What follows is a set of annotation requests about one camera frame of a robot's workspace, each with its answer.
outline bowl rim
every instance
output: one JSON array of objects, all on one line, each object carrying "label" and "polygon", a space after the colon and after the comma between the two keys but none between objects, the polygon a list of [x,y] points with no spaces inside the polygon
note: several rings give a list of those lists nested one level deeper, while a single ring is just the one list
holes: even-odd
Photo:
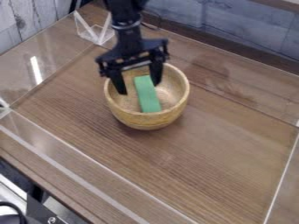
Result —
[{"label": "bowl rim", "polygon": [[170,67],[173,70],[177,71],[177,73],[182,76],[182,79],[183,79],[183,84],[186,86],[186,91],[183,93],[183,97],[182,99],[179,100],[179,102],[169,109],[161,111],[161,112],[153,112],[153,113],[142,113],[142,112],[135,112],[132,110],[128,110],[128,109],[124,109],[122,107],[118,106],[116,102],[114,101],[111,95],[110,95],[110,92],[108,92],[108,84],[111,82],[111,79],[107,79],[106,81],[106,85],[104,85],[104,94],[106,94],[106,97],[107,97],[107,100],[111,104],[114,104],[114,107],[116,107],[119,110],[124,111],[126,113],[131,114],[131,115],[135,115],[135,116],[159,116],[159,115],[165,115],[167,113],[170,113],[171,111],[174,111],[175,109],[178,109],[183,103],[187,101],[189,99],[189,96],[190,96],[190,92],[191,92],[191,84],[190,84],[190,81],[186,77],[186,74],[183,73],[183,71],[174,65],[171,65],[170,63],[165,63],[163,64],[166,67]]}]

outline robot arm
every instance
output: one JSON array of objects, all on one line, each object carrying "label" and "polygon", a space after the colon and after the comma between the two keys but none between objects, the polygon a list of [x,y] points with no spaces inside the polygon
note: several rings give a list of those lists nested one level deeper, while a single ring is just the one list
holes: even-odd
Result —
[{"label": "robot arm", "polygon": [[112,15],[116,31],[116,46],[96,58],[99,72],[107,76],[122,95],[127,94],[123,71],[150,66],[154,84],[163,78],[165,62],[170,57],[167,39],[143,39],[140,32],[142,15],[149,0],[104,0]]}]

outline green block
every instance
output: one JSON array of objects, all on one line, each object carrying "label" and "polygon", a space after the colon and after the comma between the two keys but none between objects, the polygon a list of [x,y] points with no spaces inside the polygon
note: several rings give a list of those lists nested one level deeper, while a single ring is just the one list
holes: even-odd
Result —
[{"label": "green block", "polygon": [[135,77],[135,90],[145,113],[161,112],[162,105],[155,92],[155,85],[150,75]]}]

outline wooden bowl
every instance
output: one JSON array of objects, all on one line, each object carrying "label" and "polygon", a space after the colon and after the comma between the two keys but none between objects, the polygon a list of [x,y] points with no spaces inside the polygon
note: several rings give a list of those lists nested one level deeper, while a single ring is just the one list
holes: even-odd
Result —
[{"label": "wooden bowl", "polygon": [[183,113],[191,87],[185,73],[173,65],[165,64],[163,81],[155,87],[163,111],[142,113],[134,78],[150,74],[149,67],[139,67],[123,73],[127,95],[118,93],[110,79],[104,86],[107,104],[116,119],[138,130],[158,130],[171,124]]}]

